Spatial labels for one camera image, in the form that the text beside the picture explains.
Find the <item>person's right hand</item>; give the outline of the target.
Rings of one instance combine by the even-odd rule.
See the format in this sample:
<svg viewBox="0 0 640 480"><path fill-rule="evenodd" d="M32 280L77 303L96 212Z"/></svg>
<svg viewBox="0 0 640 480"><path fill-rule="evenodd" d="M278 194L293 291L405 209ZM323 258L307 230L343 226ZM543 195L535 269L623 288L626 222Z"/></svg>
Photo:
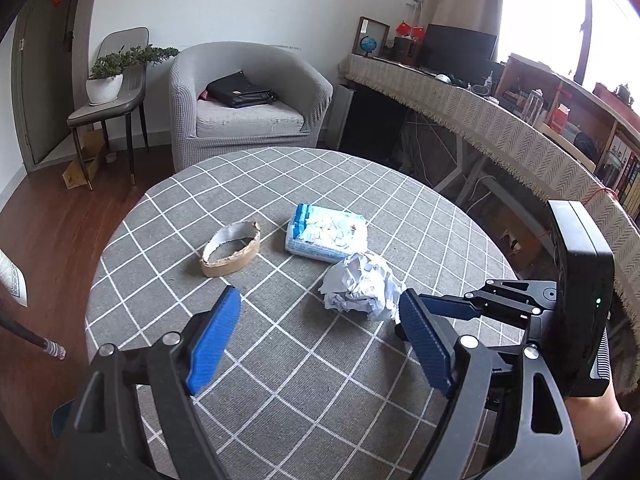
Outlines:
<svg viewBox="0 0 640 480"><path fill-rule="evenodd" d="M616 399L612 380L602 396L570 396L565 400L565 406L584 464L608 452L631 423L631 414L623 411Z"/></svg>

